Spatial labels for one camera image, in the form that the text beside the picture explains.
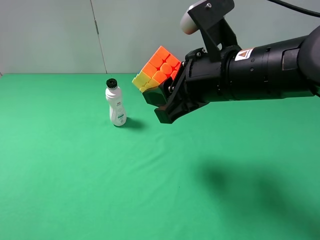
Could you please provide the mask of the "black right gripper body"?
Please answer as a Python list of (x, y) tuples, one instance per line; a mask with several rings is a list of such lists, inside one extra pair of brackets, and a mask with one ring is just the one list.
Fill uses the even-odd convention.
[(162, 84), (163, 104), (178, 101), (186, 104), (205, 104), (229, 100), (227, 65), (229, 52), (218, 50), (219, 59), (211, 61), (204, 48), (197, 48), (185, 56), (176, 77)]

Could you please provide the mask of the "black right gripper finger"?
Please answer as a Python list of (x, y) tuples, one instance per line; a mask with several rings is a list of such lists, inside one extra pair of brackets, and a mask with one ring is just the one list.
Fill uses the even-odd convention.
[(152, 106), (163, 106), (167, 103), (166, 91), (163, 84), (145, 90), (142, 95), (146, 103)]
[(191, 113), (199, 108), (204, 107), (209, 102), (200, 102), (194, 99), (174, 99), (165, 102), (165, 100), (154, 100), (153, 105), (156, 106), (154, 110), (159, 122), (161, 124), (172, 124), (178, 118)]

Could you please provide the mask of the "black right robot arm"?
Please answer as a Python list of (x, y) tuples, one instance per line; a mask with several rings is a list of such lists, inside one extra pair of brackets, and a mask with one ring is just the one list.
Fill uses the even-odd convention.
[(320, 30), (254, 47), (245, 57), (237, 46), (212, 62), (202, 49), (190, 52), (176, 77), (143, 93), (163, 124), (210, 102), (276, 100), (320, 94)]

